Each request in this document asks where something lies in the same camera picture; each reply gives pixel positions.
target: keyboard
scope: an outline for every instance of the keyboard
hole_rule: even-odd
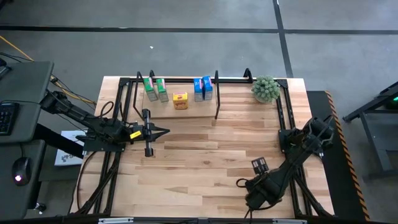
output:
[[[11,135],[12,127],[17,117],[18,108],[18,103],[0,104],[0,136]]]

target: yellow box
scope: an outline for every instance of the yellow box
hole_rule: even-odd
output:
[[[188,93],[173,93],[173,104],[176,110],[188,108]]]

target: blue carton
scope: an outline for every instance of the blue carton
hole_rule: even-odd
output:
[[[203,101],[203,82],[201,78],[193,79],[193,91],[195,95],[195,101],[200,102]]]
[[[210,76],[205,76],[202,78],[202,80],[205,100],[211,100],[213,97],[213,84],[211,83],[211,78]]]

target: green plant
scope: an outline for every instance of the green plant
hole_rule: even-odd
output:
[[[257,77],[251,91],[256,100],[261,103],[270,103],[280,95],[279,84],[272,77]]]

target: computer mouse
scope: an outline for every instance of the computer mouse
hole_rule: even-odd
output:
[[[30,181],[31,169],[30,159],[28,157],[20,157],[12,165],[12,179],[17,186],[27,185]]]

